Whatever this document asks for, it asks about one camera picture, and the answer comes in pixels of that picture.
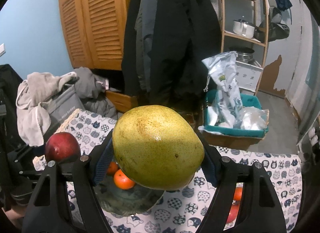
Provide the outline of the white patterned storage box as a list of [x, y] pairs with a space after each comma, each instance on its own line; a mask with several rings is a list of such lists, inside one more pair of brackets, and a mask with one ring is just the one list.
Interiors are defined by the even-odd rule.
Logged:
[[256, 92], [263, 68], [257, 61], [252, 64], [236, 61], [236, 81], [239, 88]]

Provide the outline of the white towel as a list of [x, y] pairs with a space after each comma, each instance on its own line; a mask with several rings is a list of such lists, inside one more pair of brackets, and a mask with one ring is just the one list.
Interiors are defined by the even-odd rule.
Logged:
[[44, 134], [51, 125], [46, 109], [53, 96], [63, 87], [76, 80], [72, 71], [62, 76], [49, 72], [33, 72], [18, 86], [16, 97], [17, 128], [21, 139], [29, 146], [44, 144]]

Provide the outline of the teal cardboard tray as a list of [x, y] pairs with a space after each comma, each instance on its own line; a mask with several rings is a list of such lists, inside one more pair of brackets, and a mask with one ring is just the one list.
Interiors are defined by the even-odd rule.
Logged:
[[206, 95], [204, 130], [211, 134], [262, 139], [268, 132], [269, 110], [263, 109], [258, 98], [241, 94], [240, 109], [218, 101], [216, 90]]

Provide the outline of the orange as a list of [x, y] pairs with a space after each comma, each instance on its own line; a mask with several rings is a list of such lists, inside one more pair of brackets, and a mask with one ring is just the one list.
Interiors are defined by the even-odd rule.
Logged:
[[119, 189], [122, 190], [129, 190], [135, 186], [135, 182], [128, 178], [121, 169], [116, 171], [116, 173], [113, 176], [113, 181]]

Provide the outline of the wooden shelf rack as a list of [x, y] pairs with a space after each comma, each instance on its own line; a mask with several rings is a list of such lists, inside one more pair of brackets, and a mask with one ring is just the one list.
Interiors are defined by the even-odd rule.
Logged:
[[258, 93], [268, 50], [268, 0], [219, 0], [221, 51], [237, 50], [236, 78], [245, 94]]

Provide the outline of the dark green patterned plate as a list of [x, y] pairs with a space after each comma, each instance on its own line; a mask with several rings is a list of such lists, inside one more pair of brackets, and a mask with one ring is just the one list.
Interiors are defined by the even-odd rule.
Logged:
[[113, 177], [106, 176], [94, 187], [101, 208], [109, 213], [129, 216], [153, 208], [163, 197], [164, 191], [135, 185], [129, 190], [116, 187]]

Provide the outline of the grey clothes pile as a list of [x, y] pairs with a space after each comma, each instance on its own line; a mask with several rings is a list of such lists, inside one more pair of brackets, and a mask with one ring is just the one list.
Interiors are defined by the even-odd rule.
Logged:
[[117, 110], [106, 97], [108, 79], [93, 74], [89, 68], [80, 67], [74, 70], [78, 76], [75, 90], [84, 108], [103, 117], [117, 120]]

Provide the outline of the orange tangerine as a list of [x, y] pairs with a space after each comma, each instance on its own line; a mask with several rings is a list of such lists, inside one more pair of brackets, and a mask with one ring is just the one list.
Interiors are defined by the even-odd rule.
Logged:
[[236, 187], [234, 192], [233, 200], [239, 202], [242, 198], [242, 187]]

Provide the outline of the clear plastic bag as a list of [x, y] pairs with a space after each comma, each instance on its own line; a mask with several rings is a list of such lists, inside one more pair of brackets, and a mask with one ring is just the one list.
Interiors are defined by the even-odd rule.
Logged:
[[243, 107], [238, 113], [234, 128], [242, 130], [265, 130], [269, 124], [269, 110]]

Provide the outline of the white cooking pot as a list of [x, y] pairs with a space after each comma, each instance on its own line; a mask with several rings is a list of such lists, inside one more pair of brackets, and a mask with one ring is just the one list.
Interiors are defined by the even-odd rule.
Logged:
[[243, 19], [234, 20], [233, 32], [245, 38], [253, 38], [255, 33], [255, 25]]

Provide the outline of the bright red apple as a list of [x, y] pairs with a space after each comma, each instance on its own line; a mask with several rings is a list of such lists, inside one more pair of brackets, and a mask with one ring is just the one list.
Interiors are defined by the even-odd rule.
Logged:
[[229, 215], [228, 215], [228, 218], [227, 218], [227, 224], [228, 223], [232, 223], [234, 220], [236, 220], [237, 218], [237, 215], [238, 215], [238, 212], [239, 212], [239, 205], [235, 205], [233, 204], [231, 206], [231, 209], [229, 211]]

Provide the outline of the green-yellow pear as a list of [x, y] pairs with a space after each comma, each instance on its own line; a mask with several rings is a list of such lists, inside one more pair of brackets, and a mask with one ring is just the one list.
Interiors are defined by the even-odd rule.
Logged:
[[135, 107], [112, 132], [114, 157], [136, 184], [163, 191], [187, 186], [204, 159], [204, 146], [176, 111], [159, 105]]

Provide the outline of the dark red apple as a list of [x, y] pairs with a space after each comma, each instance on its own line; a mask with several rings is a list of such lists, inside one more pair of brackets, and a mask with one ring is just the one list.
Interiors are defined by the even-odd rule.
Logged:
[[62, 161], [72, 156], [81, 156], [77, 139], [68, 132], [53, 134], [46, 143], [44, 156], [47, 162]]

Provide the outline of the black hanging coat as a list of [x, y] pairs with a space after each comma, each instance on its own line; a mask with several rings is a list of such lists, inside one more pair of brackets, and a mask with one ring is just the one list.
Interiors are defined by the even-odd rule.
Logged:
[[196, 110], [207, 84], [205, 58], [222, 34], [211, 0], [130, 0], [121, 63], [124, 91], [141, 105]]

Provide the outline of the patterned plastic bag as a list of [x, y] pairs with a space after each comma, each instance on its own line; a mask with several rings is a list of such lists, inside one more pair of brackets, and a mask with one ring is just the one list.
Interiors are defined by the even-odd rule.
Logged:
[[224, 52], [202, 60], [208, 69], [208, 80], [216, 84], [216, 93], [209, 107], [209, 125], [233, 128], [243, 108], [236, 81], [235, 51]]

